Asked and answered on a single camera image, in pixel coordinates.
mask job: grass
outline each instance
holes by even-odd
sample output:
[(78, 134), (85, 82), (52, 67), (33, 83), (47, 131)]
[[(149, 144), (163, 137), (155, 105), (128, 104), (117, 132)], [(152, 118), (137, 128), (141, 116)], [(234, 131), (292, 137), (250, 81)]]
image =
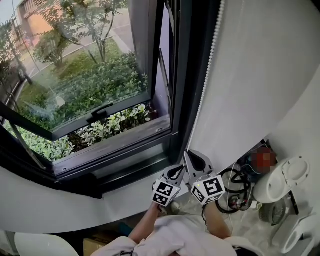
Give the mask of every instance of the grass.
[[(86, 47), (97, 62), (101, 62), (99, 49), (95, 43)], [(122, 52), (112, 38), (108, 38), (105, 45), (107, 59), (120, 57)], [(68, 77), (75, 77), (79, 73), (90, 69), (94, 64), (94, 60), (89, 56), (87, 50), (79, 49), (63, 58), (64, 65), (60, 69), (56, 69), (54, 65), (50, 65), (31, 79), (34, 84), (28, 82), (19, 96), (18, 102), (30, 102), (32, 97), (39, 93), (53, 90), (59, 84), (59, 81)]]

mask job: white cube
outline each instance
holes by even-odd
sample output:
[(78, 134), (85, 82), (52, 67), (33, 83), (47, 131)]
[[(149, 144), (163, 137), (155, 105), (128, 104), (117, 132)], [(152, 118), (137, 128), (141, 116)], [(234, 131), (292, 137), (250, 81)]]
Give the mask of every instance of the white cube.
[(191, 193), (202, 205), (218, 200), (225, 192), (221, 175), (195, 182), (191, 188)]
[(152, 201), (166, 207), (176, 197), (179, 191), (180, 187), (157, 179), (155, 184), (153, 185)]

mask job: person's right arm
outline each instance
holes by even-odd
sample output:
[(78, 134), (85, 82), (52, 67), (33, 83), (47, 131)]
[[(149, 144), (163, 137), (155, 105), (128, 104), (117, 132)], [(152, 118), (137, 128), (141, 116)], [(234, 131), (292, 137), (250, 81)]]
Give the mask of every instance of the person's right arm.
[(204, 216), (210, 234), (220, 239), (231, 237), (231, 232), (222, 218), (215, 202), (210, 202), (206, 205), (204, 208)]

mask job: black window frame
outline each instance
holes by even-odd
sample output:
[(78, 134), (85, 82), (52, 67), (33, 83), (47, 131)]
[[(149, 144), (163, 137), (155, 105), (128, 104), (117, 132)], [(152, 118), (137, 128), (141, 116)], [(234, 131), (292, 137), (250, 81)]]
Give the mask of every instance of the black window frame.
[[(60, 166), (60, 169), (54, 169), (49, 161), (37, 155), (48, 167), (48, 170), (44, 171), (33, 162), (19, 141), (0, 126), (0, 136), (6, 138), (0, 141), (0, 157), (3, 159), (0, 166), (53, 189), (102, 198), (103, 193), (134, 183), (169, 165), (179, 163), (197, 115), (220, 0), (204, 0), (201, 4), (195, 0), (171, 0), (168, 4), (174, 19), (174, 31), (170, 31), (170, 67), (166, 67), (169, 69), (169, 91), (172, 99), (169, 128), (110, 154), (102, 155), (98, 159), (88, 159), (86, 164), (75, 168)], [(117, 173), (106, 174), (99, 179), (93, 175), (96, 170), (159, 144), (165, 148), (160, 155)], [(97, 146), (95, 150), (98, 153), (101, 148)]]
[(0, 102), (0, 117), (35, 135), (53, 142), (94, 122), (108, 118), (120, 111), (151, 101), (154, 98), (156, 90), (157, 65), (164, 2), (162, 0), (149, 0), (148, 2), (147, 41), (144, 42), (149, 46), (147, 49), (148, 51), (145, 53), (147, 55), (147, 91), (115, 104), (111, 102), (98, 106), (88, 111), (88, 113), (80, 117), (76, 117), (72, 121), (67, 121), (66, 123), (61, 124), (61, 126), (55, 128), (54, 131), (49, 131), (28, 120), (3, 102)]

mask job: window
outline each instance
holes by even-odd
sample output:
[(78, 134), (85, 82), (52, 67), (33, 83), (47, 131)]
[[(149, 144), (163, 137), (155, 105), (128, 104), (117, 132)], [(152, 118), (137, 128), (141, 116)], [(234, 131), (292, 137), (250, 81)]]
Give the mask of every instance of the window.
[(1, 165), (99, 197), (179, 161), (220, 1), (47, 0), (27, 18), (25, 4), (0, 28)]

